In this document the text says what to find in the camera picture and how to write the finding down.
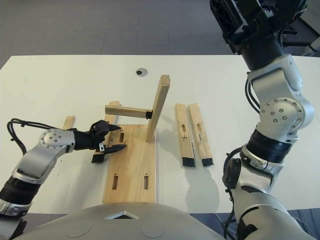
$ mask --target white table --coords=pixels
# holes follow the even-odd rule
[[[320,58],[295,57],[304,77],[304,95],[320,112]],[[136,69],[148,75],[137,77]],[[231,203],[222,183],[226,153],[249,140],[259,116],[249,106],[244,85],[247,66],[241,56],[14,56],[0,71],[0,185],[22,157],[10,141],[11,118],[62,127],[76,116],[75,127],[86,131],[103,119],[104,105],[151,108],[162,74],[171,77],[157,126],[157,202],[189,213],[229,212]],[[184,168],[175,129],[175,103],[199,103],[215,165]],[[146,124],[144,119],[120,117],[120,124]],[[41,129],[16,126],[28,150]],[[299,132],[300,140],[286,158],[272,194],[288,209],[320,207],[319,136],[315,117]],[[108,162],[92,164],[92,152],[75,151],[57,161],[33,201],[30,213],[71,213],[102,203]]]

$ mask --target gray floor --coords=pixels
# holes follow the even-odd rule
[[[0,68],[15,55],[231,54],[209,0],[1,0],[0,4]],[[301,29],[300,36],[316,39]],[[299,55],[303,49],[286,51]]]

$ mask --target black cable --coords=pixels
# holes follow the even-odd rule
[[[279,42],[279,44],[280,44],[280,46],[281,46],[281,49],[284,49],[284,48],[283,48],[283,44],[282,44],[282,34],[283,34],[283,32],[284,32],[284,30],[286,29],[287,26],[288,26],[287,24],[284,25],[284,27],[281,28],[281,29],[279,30],[279,32],[278,32],[278,42]]]
[[[252,101],[255,103],[255,105],[257,106],[258,109],[260,109],[260,104],[259,102],[255,99],[255,97],[253,96],[252,92],[251,92],[251,84],[249,83],[248,80],[248,93],[250,98],[252,99]]]
[[[238,147],[238,148],[236,148],[235,150],[231,151],[230,153],[227,153],[227,154],[226,154],[227,157],[226,157],[225,160],[224,160],[223,171],[225,171],[228,161],[229,161],[231,158],[233,158],[234,155],[240,153],[241,149],[242,149],[242,146],[241,146],[241,147]]]
[[[43,124],[40,122],[35,122],[35,121],[24,121],[18,118],[12,118],[11,121],[9,121],[6,125],[6,128],[11,136],[11,141],[15,141],[16,144],[19,146],[19,148],[22,151],[22,154],[25,155],[27,152],[26,146],[23,144],[23,142],[18,138],[15,129],[14,129],[14,124],[20,124],[21,127],[28,126],[28,127],[33,127],[33,128],[40,128],[40,129],[56,129],[54,126],[50,126],[47,124]]]
[[[225,224],[224,224],[224,229],[223,229],[223,237],[225,239],[227,239],[227,235],[229,236],[229,234],[231,235],[231,233],[228,234],[228,228],[229,228],[229,225],[230,225],[230,221],[231,219],[234,217],[235,215],[235,209],[234,207],[232,206],[232,211],[230,212],[229,214],[229,217],[227,218],[227,220],[225,221]]]
[[[226,168],[226,166],[227,166],[228,161],[229,161],[231,158],[233,158],[234,155],[240,153],[241,149],[242,149],[242,147],[238,147],[238,148],[232,150],[230,153],[227,153],[227,157],[226,157],[226,159],[225,159],[225,161],[224,161],[224,165],[223,165],[223,171],[225,171],[225,168]],[[221,225],[222,225],[222,228],[223,228],[223,237],[224,237],[225,239],[227,239],[227,236],[228,236],[228,237],[231,238],[232,240],[236,240],[236,239],[232,236],[232,234],[228,231],[228,228],[229,228],[230,223],[236,222],[235,219],[232,219],[233,216],[235,215],[234,198],[233,198],[232,193],[231,193],[231,191],[230,191],[229,188],[227,188],[226,192],[229,193],[230,199],[231,199],[231,201],[232,201],[232,211],[231,211],[231,213],[229,214],[227,220],[226,220],[224,223],[221,224]]]
[[[251,107],[253,108],[253,110],[255,110],[258,114],[260,114],[260,111],[256,108],[256,106],[253,104],[251,98],[249,97],[249,94],[248,94],[248,85],[249,85],[249,80],[246,79],[245,86],[244,86],[245,97],[246,97],[246,99],[248,100],[248,102],[249,102],[249,104],[251,105]]]

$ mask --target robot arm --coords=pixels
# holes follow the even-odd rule
[[[313,239],[269,195],[298,140],[297,131],[313,119],[314,108],[301,92],[302,78],[291,55],[283,55],[275,33],[298,17],[304,0],[283,0],[275,8],[257,0],[210,0],[224,39],[242,55],[249,84],[260,103],[260,122],[249,142],[227,158],[223,183],[237,221],[238,239]],[[240,158],[233,158],[240,153]]]
[[[90,149],[111,153],[103,141],[109,131],[120,127],[100,120],[87,132],[77,129],[48,129],[38,144],[28,151],[13,170],[11,177],[0,191],[0,239],[11,239],[32,205],[32,200],[45,182],[57,159],[73,150]]]

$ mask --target wooden plank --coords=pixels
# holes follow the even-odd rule
[[[160,78],[158,89],[156,91],[155,99],[153,102],[152,118],[148,123],[146,139],[145,139],[146,142],[150,142],[153,139],[162,108],[164,107],[164,104],[165,104],[169,87],[170,87],[169,75],[162,75]]]
[[[105,105],[105,114],[150,119],[152,110],[126,106]]]
[[[110,106],[119,106],[120,105],[120,102],[119,101],[110,101],[109,102],[109,105]],[[106,114],[104,116],[104,120],[106,122],[109,122],[109,124],[115,124],[116,123],[116,120],[117,120],[117,116],[116,115],[109,115],[109,114]],[[114,136],[114,132],[109,132],[105,137],[104,137],[104,141],[103,141],[103,144],[106,146],[106,147],[110,147],[110,141],[111,139],[113,138]],[[97,150],[94,150],[93,151],[93,157],[92,157],[92,163],[103,163],[104,162],[104,155],[102,152],[99,152]]]
[[[155,202],[155,139],[145,142],[147,125],[120,125],[112,144],[127,144],[110,155],[103,203]]]
[[[185,167],[195,167],[195,156],[192,148],[186,106],[177,103],[174,110],[182,165]]]
[[[200,108],[197,103],[194,103],[188,106],[188,110],[192,123],[193,139],[199,157],[201,158],[204,167],[211,166],[214,163]]]
[[[72,127],[74,126],[75,120],[76,120],[75,116],[67,116],[65,118],[62,129],[63,130],[72,129]]]

